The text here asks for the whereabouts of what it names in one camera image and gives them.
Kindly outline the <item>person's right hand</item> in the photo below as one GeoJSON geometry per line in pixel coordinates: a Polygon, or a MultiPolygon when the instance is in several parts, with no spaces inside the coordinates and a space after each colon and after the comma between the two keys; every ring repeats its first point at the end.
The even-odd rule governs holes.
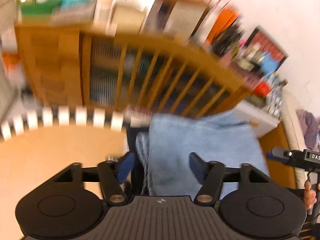
{"type": "Polygon", "coordinates": [[[316,191],[312,189],[312,185],[309,180],[304,184],[304,205],[306,210],[310,210],[317,202],[316,191]]]}

